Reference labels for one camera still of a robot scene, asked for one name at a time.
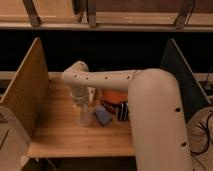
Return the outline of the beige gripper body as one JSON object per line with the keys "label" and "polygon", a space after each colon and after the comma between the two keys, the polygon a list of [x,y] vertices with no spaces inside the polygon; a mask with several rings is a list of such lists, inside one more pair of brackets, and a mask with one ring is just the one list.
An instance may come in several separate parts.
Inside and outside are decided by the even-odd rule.
{"label": "beige gripper body", "polygon": [[89,104],[89,90],[85,86],[72,86],[71,97],[79,106]]}

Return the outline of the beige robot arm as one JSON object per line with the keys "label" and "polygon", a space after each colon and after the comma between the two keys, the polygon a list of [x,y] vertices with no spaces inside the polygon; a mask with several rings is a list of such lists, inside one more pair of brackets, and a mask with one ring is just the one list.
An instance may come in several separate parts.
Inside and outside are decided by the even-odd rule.
{"label": "beige robot arm", "polygon": [[90,72],[78,61],[61,79],[75,99],[86,95],[86,87],[128,94],[137,171],[193,171],[179,84],[171,73],[162,69]]}

